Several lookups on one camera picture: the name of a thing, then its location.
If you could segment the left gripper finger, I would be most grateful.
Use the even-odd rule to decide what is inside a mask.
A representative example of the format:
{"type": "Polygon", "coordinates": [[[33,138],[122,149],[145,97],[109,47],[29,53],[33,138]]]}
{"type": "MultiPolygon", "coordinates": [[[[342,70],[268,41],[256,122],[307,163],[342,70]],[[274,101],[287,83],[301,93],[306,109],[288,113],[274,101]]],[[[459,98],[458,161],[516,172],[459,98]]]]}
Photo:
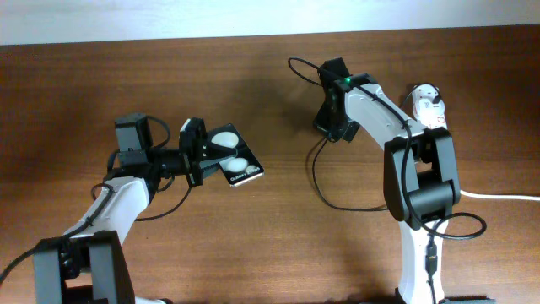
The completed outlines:
{"type": "Polygon", "coordinates": [[[202,166],[201,167],[202,178],[206,179],[206,178],[212,176],[214,173],[216,173],[218,171],[221,171],[221,172],[227,171],[226,167],[227,167],[228,163],[229,163],[228,160],[223,160],[223,161],[220,161],[219,163],[214,163],[214,164],[208,165],[208,166],[202,166]]]}
{"type": "Polygon", "coordinates": [[[236,155],[236,134],[227,130],[213,130],[208,134],[205,153],[211,159],[236,155]]]}

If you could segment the black smartphone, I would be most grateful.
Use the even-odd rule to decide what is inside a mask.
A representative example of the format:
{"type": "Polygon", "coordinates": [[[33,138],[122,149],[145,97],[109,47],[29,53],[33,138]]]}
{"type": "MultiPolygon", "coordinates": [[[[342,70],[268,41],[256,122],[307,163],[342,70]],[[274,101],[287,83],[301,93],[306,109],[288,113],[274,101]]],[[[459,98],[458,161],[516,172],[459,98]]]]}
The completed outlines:
{"type": "Polygon", "coordinates": [[[263,166],[233,124],[229,123],[213,130],[216,129],[232,131],[236,134],[236,155],[224,159],[229,161],[227,171],[223,173],[231,187],[239,187],[264,175],[263,166]]]}

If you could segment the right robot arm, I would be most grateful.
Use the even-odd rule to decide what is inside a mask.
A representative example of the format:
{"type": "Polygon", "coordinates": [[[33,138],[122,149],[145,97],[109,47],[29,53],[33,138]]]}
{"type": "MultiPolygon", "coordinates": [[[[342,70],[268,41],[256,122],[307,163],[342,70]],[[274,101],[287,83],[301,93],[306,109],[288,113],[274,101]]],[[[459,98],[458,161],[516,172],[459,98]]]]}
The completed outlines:
{"type": "Polygon", "coordinates": [[[445,302],[442,242],[461,198],[452,136],[411,118],[371,75],[352,75],[341,58],[324,62],[317,73],[325,100],[314,127],[329,142],[350,142],[364,129],[384,153],[384,199],[402,240],[397,302],[445,302]]]}

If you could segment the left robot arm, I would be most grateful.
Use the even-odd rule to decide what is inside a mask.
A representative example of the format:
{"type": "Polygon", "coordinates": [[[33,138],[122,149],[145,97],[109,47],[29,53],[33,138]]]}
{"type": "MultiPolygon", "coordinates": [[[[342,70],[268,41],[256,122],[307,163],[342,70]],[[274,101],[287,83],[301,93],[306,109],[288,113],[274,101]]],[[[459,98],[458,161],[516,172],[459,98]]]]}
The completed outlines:
{"type": "Polygon", "coordinates": [[[136,296],[122,244],[156,193],[162,180],[186,178],[189,188],[216,171],[230,173],[246,143],[232,124],[208,131],[193,117],[180,130],[179,146],[154,144],[153,117],[133,113],[115,121],[117,150],[106,175],[91,189],[94,202],[62,235],[38,242],[33,254],[35,295],[39,303],[144,303],[136,296]]]}

